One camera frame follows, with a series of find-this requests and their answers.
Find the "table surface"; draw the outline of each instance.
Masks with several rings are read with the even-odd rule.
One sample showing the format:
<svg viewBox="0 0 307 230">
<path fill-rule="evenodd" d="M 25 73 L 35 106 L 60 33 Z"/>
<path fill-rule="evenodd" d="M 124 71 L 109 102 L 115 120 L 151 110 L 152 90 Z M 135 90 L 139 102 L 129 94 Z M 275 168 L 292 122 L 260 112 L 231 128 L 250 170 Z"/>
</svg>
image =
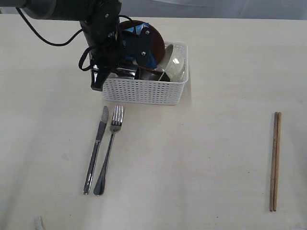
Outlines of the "table surface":
<svg viewBox="0 0 307 230">
<path fill-rule="evenodd" d="M 115 104 L 78 69 L 84 37 L 47 46 L 17 15 L 0 15 L 0 229 L 33 230 L 36 216 L 46 230 L 307 228 L 307 22 L 144 20 L 188 44 L 190 81 L 176 106 L 126 104 L 96 197 L 83 184 L 102 108 Z M 79 29 L 32 22 L 53 42 Z M 275 111 L 283 123 L 270 213 Z"/>
</svg>

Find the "white plastic basket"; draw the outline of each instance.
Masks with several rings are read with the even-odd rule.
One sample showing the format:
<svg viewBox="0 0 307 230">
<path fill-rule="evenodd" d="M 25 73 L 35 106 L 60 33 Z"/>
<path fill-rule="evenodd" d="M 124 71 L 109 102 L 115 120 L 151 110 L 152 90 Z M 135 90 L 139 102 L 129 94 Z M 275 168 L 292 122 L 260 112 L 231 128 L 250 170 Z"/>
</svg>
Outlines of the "white plastic basket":
<svg viewBox="0 0 307 230">
<path fill-rule="evenodd" d="M 138 104 L 178 104 L 184 85 L 189 80 L 188 46 L 183 42 L 165 42 L 182 47 L 185 54 L 183 82 L 163 82 L 152 80 L 129 80 L 108 78 L 103 86 L 106 101 Z"/>
</svg>

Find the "knife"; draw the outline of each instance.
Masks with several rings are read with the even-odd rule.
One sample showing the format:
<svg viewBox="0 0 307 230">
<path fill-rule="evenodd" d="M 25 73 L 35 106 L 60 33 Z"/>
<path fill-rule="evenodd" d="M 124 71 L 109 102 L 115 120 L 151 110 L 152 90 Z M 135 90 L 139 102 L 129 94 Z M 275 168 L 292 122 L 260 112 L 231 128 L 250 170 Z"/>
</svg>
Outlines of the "knife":
<svg viewBox="0 0 307 230">
<path fill-rule="evenodd" d="M 108 117 L 109 117 L 109 110 L 105 106 L 104 109 L 103 109 L 103 112 L 102 112 L 100 122 L 99 122 L 98 132 L 97 132 L 95 145 L 94 145 L 94 149 L 93 149 L 93 153 L 92 153 L 92 157 L 91 157 L 91 161 L 90 161 L 90 166 L 88 168 L 88 172 L 87 172 L 87 176 L 86 176 L 86 181 L 85 181 L 85 185 L 84 185 L 84 189 L 83 189 L 84 195 L 88 195 L 89 192 L 90 192 L 90 189 L 91 189 L 91 184 L 92 184 L 92 180 L 93 180 L 93 174 L 94 174 L 94 171 L 95 171 L 99 146 L 100 146 L 102 137 L 105 133 Z"/>
</svg>

